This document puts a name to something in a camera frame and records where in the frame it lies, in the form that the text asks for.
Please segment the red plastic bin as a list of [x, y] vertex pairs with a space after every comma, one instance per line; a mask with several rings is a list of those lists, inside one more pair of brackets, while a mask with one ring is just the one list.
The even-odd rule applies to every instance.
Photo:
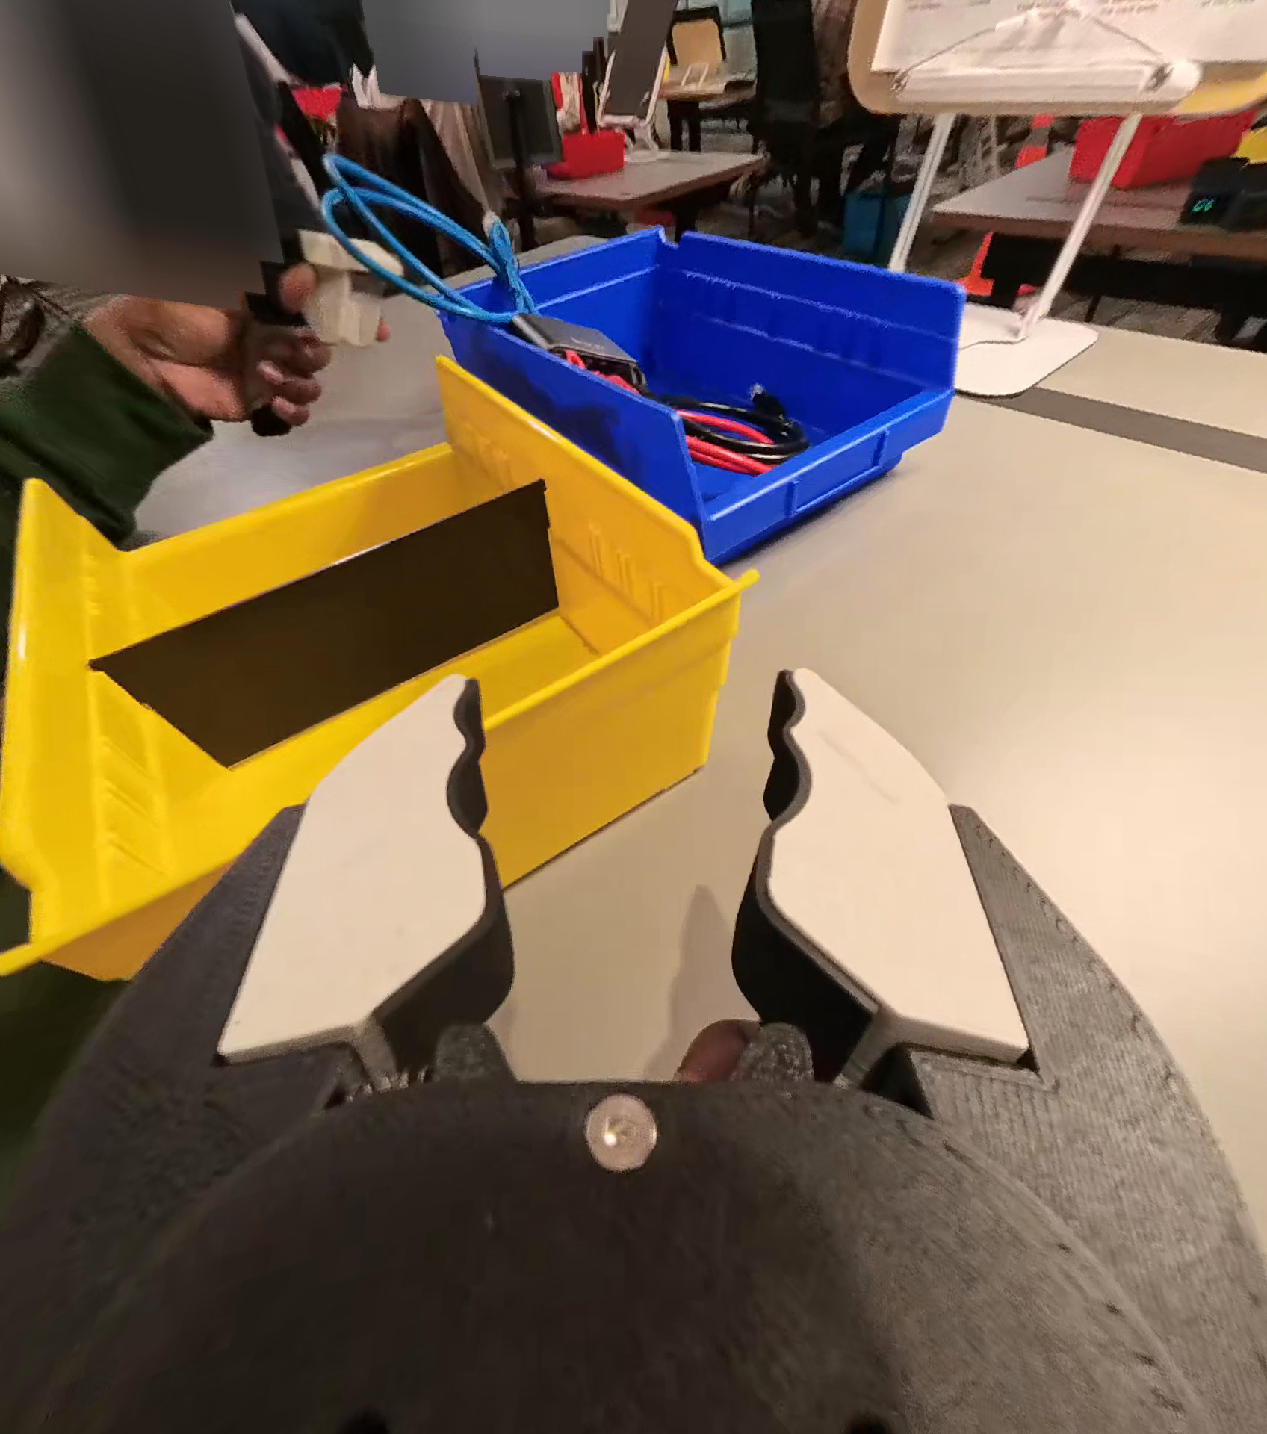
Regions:
[[558, 185], [617, 174], [625, 168], [627, 140], [621, 129], [559, 133], [559, 151], [546, 164], [546, 177]]
[[[1143, 117], [1112, 179], [1112, 189], [1149, 189], [1189, 181], [1202, 164], [1233, 156], [1255, 117], [1256, 107], [1216, 117]], [[1095, 181], [1122, 128], [1122, 117], [1080, 122], [1069, 164], [1071, 182]]]

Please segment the person's left hand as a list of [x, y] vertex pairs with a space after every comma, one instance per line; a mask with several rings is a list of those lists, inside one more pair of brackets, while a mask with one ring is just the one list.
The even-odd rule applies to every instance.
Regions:
[[[195, 421], [249, 421], [239, 309], [121, 295], [93, 309], [81, 331]], [[320, 342], [320, 374], [330, 361], [332, 348]]]

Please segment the black ethernet adapter hub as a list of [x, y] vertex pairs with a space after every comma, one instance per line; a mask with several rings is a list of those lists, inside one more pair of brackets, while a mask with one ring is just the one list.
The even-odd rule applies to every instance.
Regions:
[[550, 352], [573, 367], [621, 381], [639, 390], [643, 370], [633, 355], [606, 335], [542, 314], [517, 314], [509, 331], [538, 350]]

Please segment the instruction sheet on stand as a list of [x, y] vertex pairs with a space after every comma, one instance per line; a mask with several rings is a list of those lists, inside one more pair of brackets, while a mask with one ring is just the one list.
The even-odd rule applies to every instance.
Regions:
[[1120, 120], [1044, 286], [1023, 307], [974, 306], [961, 319], [955, 392], [1006, 400], [1097, 342], [1088, 324], [1050, 311], [1140, 122], [1233, 113], [1267, 96], [1267, 3], [858, 3], [847, 67], [866, 109], [932, 120], [895, 272], [957, 117]]

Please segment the wooden work table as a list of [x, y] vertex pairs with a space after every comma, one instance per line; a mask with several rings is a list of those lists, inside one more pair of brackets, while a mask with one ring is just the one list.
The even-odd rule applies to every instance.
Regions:
[[[1023, 292], [1037, 292], [1051, 276], [1085, 196], [1085, 187], [1069, 181], [1069, 164], [1055, 156], [1015, 171], [989, 201], [981, 276], [992, 306], [1010, 309]], [[1109, 192], [1062, 295], [1082, 298], [1088, 314], [1103, 300], [1216, 314], [1220, 345], [1233, 345], [1256, 319], [1255, 345], [1267, 348], [1267, 228], [1180, 226], [1187, 191], [1177, 185], [1162, 203], [1146, 201], [1155, 191]]]

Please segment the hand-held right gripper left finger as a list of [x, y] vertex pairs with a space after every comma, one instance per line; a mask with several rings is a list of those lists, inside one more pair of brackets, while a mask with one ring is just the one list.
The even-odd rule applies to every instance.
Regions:
[[229, 1066], [340, 1048], [430, 1068], [487, 1023], [514, 950], [482, 836], [482, 693], [449, 676], [355, 746], [300, 812], [219, 1033]]

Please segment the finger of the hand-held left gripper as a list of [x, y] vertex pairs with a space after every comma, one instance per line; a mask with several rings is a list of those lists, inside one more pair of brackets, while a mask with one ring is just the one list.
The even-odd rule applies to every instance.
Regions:
[[295, 229], [292, 255], [315, 272], [305, 321], [327, 347], [368, 348], [378, 342], [385, 298], [403, 276], [401, 261], [378, 241], [340, 239], [326, 229]]

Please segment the black box with green display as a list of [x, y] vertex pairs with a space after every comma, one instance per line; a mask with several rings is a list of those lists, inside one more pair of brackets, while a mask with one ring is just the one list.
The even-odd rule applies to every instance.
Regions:
[[1267, 161], [1209, 161], [1184, 195], [1180, 226], [1255, 232], [1267, 228]]

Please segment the black divider panel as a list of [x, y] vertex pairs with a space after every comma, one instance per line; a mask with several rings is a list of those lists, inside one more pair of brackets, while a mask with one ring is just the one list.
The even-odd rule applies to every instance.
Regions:
[[558, 609], [535, 479], [91, 661], [236, 767]]

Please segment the yellow plastic bin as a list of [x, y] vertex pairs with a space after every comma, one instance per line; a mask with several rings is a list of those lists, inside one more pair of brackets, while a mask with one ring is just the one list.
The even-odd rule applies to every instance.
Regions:
[[[39, 964], [131, 978], [281, 809], [447, 676], [482, 693], [484, 838], [512, 885], [710, 757], [741, 595], [694, 531], [455, 361], [445, 441], [123, 551], [47, 484], [18, 513], [0, 866]], [[558, 609], [245, 763], [221, 767], [91, 661], [543, 479]]]

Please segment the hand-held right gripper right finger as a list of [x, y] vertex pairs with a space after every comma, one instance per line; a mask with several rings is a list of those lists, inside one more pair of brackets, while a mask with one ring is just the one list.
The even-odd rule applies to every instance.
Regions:
[[809, 668], [775, 679], [767, 824], [736, 913], [731, 976], [813, 1074], [893, 1050], [1015, 1068], [1028, 1034], [941, 787]]

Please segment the blue plastic bin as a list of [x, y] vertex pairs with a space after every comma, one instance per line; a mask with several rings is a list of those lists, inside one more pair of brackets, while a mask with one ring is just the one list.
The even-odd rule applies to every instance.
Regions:
[[527, 266], [542, 315], [635, 356], [632, 392], [455, 314], [455, 361], [686, 520], [728, 563], [941, 433], [964, 295], [938, 279], [661, 229]]

